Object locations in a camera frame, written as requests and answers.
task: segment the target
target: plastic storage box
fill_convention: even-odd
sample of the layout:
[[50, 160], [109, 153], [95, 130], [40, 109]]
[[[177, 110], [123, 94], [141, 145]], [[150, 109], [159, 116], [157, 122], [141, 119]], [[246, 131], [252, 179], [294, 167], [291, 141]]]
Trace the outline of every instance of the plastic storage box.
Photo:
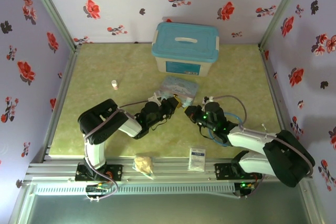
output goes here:
[[210, 26], [163, 22], [152, 43], [160, 72], [206, 76], [218, 51], [218, 30]]

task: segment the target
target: small bottle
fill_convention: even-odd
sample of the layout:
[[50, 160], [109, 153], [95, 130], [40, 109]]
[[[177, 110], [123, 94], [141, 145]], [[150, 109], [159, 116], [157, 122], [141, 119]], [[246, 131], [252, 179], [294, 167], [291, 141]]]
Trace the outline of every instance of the small bottle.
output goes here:
[[111, 81], [112, 87], [117, 90], [118, 89], [118, 83], [116, 80]]

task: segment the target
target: green floor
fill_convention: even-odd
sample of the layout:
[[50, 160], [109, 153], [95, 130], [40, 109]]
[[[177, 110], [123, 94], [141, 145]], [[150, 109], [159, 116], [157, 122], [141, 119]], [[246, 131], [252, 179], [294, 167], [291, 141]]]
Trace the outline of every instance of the green floor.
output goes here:
[[[80, 50], [70, 82], [64, 107], [58, 122], [50, 155], [83, 155], [83, 138], [77, 123], [78, 116], [112, 98], [119, 106], [145, 100], [153, 95], [167, 75], [178, 76], [199, 84], [194, 104], [204, 96], [231, 94], [245, 104], [248, 120], [245, 127], [278, 132], [279, 124], [269, 92], [264, 67], [257, 45], [221, 45], [219, 59], [207, 77], [160, 73], [150, 44], [84, 44]], [[119, 89], [113, 90], [112, 80]], [[226, 112], [243, 118], [240, 104], [233, 99], [219, 101]], [[144, 104], [127, 107], [135, 114]], [[106, 141], [106, 157], [134, 156], [145, 153], [161, 157], [187, 157], [189, 148], [206, 148], [207, 157], [234, 157], [240, 148], [221, 147], [203, 138], [198, 127], [185, 116], [182, 109], [156, 131], [140, 140], [115, 132]]]

